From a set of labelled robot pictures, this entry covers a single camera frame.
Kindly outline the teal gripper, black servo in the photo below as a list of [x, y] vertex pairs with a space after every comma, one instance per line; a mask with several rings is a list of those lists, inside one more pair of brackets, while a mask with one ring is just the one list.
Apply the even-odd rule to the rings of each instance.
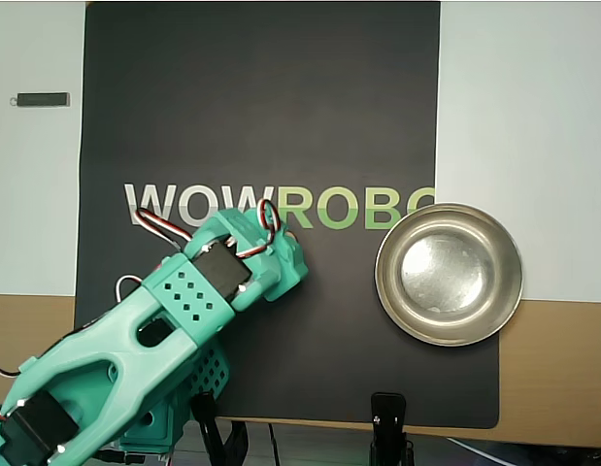
[[302, 282], [308, 274], [304, 252], [297, 238], [287, 228], [275, 235], [272, 245], [279, 261], [280, 278], [265, 294], [266, 301], [275, 301]]

